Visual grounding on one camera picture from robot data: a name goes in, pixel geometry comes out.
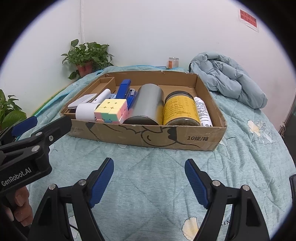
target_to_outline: blue rubber tip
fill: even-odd
[[[89,200],[90,208],[93,208],[97,203],[101,201],[101,198],[106,190],[106,187],[112,177],[113,172],[114,162],[110,158],[91,189],[91,199]]]
[[[191,185],[191,188],[195,194],[195,197],[198,203],[203,205],[205,208],[207,208],[209,204],[209,200],[207,199],[207,189],[203,185],[203,182],[199,178],[198,174],[194,170],[189,160],[185,162],[185,174],[187,176],[187,179]]]
[[[23,120],[22,122],[16,124],[11,131],[12,136],[19,137],[24,134],[26,131],[32,129],[37,125],[37,117],[31,116],[28,119]]]

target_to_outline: white tube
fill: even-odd
[[[194,97],[201,126],[213,126],[207,107],[201,98]]]
[[[81,103],[76,109],[76,119],[79,121],[96,121],[94,111],[99,106],[99,103]]]
[[[105,99],[109,99],[111,96],[111,90],[105,89],[102,93],[100,93],[92,103],[99,103],[101,104]]]

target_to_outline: paper sign on wall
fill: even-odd
[[[242,9],[238,9],[238,14],[239,14],[239,20],[244,23],[245,25],[247,25],[248,27],[250,27],[251,29],[254,29],[255,31],[258,31],[258,26],[257,26],[257,19],[255,17],[253,17],[252,15],[250,15],[249,13],[247,13],[246,11],[242,10]]]

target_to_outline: jar lid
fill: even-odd
[[[173,91],[172,93],[170,93],[170,94],[166,97],[166,99],[165,99],[165,103],[166,103],[166,101],[168,100],[168,98],[170,98],[172,95],[175,95],[175,94],[184,94],[184,95],[187,95],[188,97],[190,97],[191,99],[194,100],[194,98],[192,97],[192,95],[189,94],[189,93],[186,92],[186,91]]]

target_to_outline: yellow label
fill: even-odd
[[[200,123],[195,102],[190,97],[177,95],[165,103],[163,124],[166,125],[169,121],[179,117],[191,118]]]

